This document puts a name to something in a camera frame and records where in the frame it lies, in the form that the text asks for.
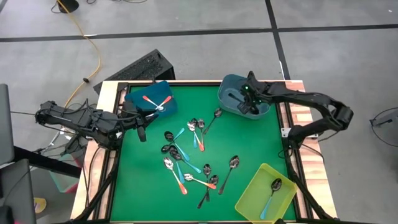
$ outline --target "yellow bin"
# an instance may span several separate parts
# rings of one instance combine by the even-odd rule
[[[282,180],[281,188],[274,192],[264,220],[260,219],[266,203],[271,196],[271,183]],[[236,211],[250,222],[275,223],[282,218],[293,200],[297,185],[268,164],[261,164],[249,185],[235,205]]]

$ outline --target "green table surface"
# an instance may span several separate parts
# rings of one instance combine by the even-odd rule
[[[202,118],[206,124],[210,123],[214,110],[219,107],[218,87],[171,86],[171,89],[178,112],[155,120],[146,129],[146,142],[140,142],[134,130],[124,137],[111,221],[245,221],[234,206],[259,166],[268,163],[287,176],[285,161],[277,155],[282,149],[282,141],[275,105],[258,121],[224,111],[205,136],[206,150],[201,152],[199,147],[193,148],[193,133],[187,128],[187,121]],[[204,202],[201,209],[197,209],[197,205],[206,187],[186,181],[184,186],[188,194],[182,195],[173,173],[163,163],[165,156],[171,156],[160,152],[160,148],[168,144],[164,132],[171,131],[176,135],[181,128],[185,128],[185,132],[176,143],[190,156],[190,162],[199,169],[210,164],[211,175],[220,178],[217,190],[210,190],[211,201]],[[224,193],[218,195],[229,171],[229,160],[234,155],[239,156],[240,164],[232,170]],[[203,173],[196,173],[182,161],[178,163],[183,173],[206,180]],[[292,204],[284,219],[295,220]]]

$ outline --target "black plastic crate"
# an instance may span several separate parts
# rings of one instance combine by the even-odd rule
[[[136,60],[124,69],[116,72],[108,80],[175,80],[173,65],[157,50]],[[94,86],[100,94],[102,82]]]

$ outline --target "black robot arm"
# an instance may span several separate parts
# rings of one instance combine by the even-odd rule
[[[295,125],[290,129],[287,139],[289,144],[297,144],[297,147],[301,146],[307,136],[327,130],[346,130],[354,115],[349,107],[329,96],[289,90],[281,83],[259,82],[252,71],[240,92],[244,96],[244,102],[238,108],[243,114],[249,111],[258,113],[257,105],[261,103],[289,102],[318,110],[322,119],[305,126]]]
[[[128,129],[137,129],[139,139],[146,141],[145,128],[156,119],[156,110],[142,110],[126,101],[121,111],[118,115],[96,110],[90,108],[87,101],[77,110],[71,110],[47,101],[40,105],[35,118],[41,125],[60,124],[81,136],[89,136],[99,146],[110,150],[121,147],[121,135]]]

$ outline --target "blue bowl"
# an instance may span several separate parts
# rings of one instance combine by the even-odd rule
[[[236,98],[244,101],[244,97],[239,92],[239,89],[246,82],[246,80],[247,78],[241,77],[239,75],[230,74],[225,76],[221,82],[220,88],[218,89],[218,103],[222,109],[231,113],[238,114],[249,119],[260,119],[269,111],[270,106],[267,103],[257,105],[259,114],[252,114],[250,111],[246,114],[242,114],[242,112],[240,112],[238,109],[240,102],[229,96],[229,94],[232,93]]]

